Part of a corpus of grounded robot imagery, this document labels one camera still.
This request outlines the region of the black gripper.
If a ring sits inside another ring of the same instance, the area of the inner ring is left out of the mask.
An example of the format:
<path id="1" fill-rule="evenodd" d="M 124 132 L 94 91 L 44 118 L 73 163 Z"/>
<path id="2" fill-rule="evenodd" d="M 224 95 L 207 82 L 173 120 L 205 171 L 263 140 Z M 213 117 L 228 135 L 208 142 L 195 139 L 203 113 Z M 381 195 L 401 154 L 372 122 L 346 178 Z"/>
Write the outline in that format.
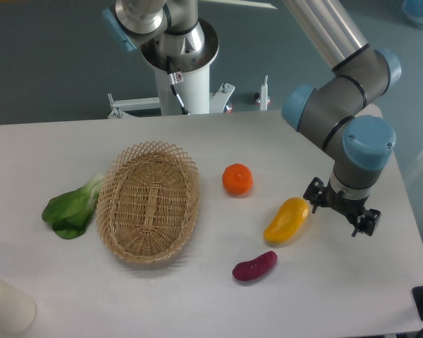
<path id="1" fill-rule="evenodd" d="M 309 201 L 312 213 L 316 213 L 318 208 L 331 208 L 345 216 L 354 227 L 352 237 L 359 233 L 372 236 L 381 218 L 380 211 L 372 208 L 365 210 L 367 196 L 363 199 L 346 199 L 343 192 L 336 193 L 318 177 L 315 177 L 307 186 L 303 199 Z"/>

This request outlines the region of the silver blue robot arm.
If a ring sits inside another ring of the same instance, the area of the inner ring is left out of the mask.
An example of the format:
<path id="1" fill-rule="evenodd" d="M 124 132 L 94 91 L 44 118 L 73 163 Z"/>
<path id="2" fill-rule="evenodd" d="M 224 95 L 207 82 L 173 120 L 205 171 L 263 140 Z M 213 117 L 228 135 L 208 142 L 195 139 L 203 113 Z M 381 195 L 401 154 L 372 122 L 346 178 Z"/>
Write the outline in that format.
<path id="1" fill-rule="evenodd" d="M 356 233 L 372 235 L 381 214 L 365 208 L 396 142 L 390 123 L 363 110 L 394 85 L 400 62 L 374 50 L 339 1 L 287 1 L 295 19 L 334 76 L 316 89 L 297 87 L 281 115 L 333 159 L 329 181 L 314 179 L 305 198 L 343 215 Z M 140 49 L 154 70 L 163 115 L 223 112 L 227 100 L 209 90 L 209 67 L 219 51 L 214 28 L 196 1 L 116 1 L 102 17 L 126 50 Z"/>

